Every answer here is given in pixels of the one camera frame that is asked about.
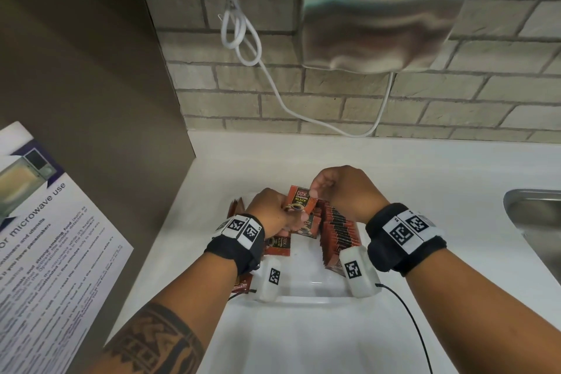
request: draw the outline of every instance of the person's hand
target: person's hand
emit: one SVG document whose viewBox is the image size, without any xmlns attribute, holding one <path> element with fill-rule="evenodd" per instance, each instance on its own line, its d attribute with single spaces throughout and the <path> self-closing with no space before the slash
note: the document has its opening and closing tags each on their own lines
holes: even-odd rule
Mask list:
<svg viewBox="0 0 561 374">
<path fill-rule="evenodd" d="M 278 234 L 281 229 L 298 231 L 304 226 L 308 214 L 302 211 L 284 211 L 283 195 L 273 189 L 265 188 L 258 193 L 246 210 L 247 214 L 257 217 L 265 228 L 265 238 Z"/>
<path fill-rule="evenodd" d="M 389 204 L 366 173 L 351 166 L 323 169 L 310 186 L 310 196 L 329 201 L 347 219 L 364 224 Z"/>
</svg>

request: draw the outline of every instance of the white sensor device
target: white sensor device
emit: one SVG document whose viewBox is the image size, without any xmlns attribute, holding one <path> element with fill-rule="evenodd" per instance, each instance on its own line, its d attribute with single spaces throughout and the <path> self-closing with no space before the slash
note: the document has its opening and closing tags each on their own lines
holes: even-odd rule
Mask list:
<svg viewBox="0 0 561 374">
<path fill-rule="evenodd" d="M 360 245 L 341 250 L 339 260 L 353 297 L 370 297 L 382 291 L 376 286 L 380 284 L 380 278 L 368 258 L 366 247 Z"/>
<path fill-rule="evenodd" d="M 274 302 L 280 294 L 281 261 L 274 256 L 267 256 L 261 263 L 260 271 L 263 274 L 255 285 L 255 299 L 264 303 Z"/>
</svg>

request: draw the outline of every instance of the brick wall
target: brick wall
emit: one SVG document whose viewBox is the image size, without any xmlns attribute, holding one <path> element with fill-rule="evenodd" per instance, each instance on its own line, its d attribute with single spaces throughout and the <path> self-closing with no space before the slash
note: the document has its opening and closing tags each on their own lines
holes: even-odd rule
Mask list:
<svg viewBox="0 0 561 374">
<path fill-rule="evenodd" d="M 224 0 L 146 0 L 188 128 L 330 133 L 285 114 L 263 73 L 219 36 Z M 369 128 L 387 75 L 305 70 L 295 0 L 240 0 L 286 105 Z M 376 136 L 561 143 L 561 0 L 468 0 L 426 73 L 398 74 Z"/>
</svg>

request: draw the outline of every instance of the stainless steel sink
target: stainless steel sink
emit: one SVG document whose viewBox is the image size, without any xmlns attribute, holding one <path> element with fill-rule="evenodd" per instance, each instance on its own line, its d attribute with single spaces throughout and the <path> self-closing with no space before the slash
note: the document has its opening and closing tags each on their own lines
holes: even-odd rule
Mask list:
<svg viewBox="0 0 561 374">
<path fill-rule="evenodd" d="M 561 191 L 513 189 L 503 203 L 510 220 L 561 284 Z"/>
</svg>

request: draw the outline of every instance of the person's left hand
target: person's left hand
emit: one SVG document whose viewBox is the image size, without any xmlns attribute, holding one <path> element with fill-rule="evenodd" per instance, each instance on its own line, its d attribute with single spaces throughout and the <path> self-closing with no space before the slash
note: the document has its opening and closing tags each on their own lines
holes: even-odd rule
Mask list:
<svg viewBox="0 0 561 374">
<path fill-rule="evenodd" d="M 278 234 L 281 229 L 298 231 L 304 226 L 308 214 L 303 211 L 284 211 L 286 195 L 265 188 L 258 193 L 246 213 L 257 217 L 265 228 L 265 238 Z"/>
</svg>

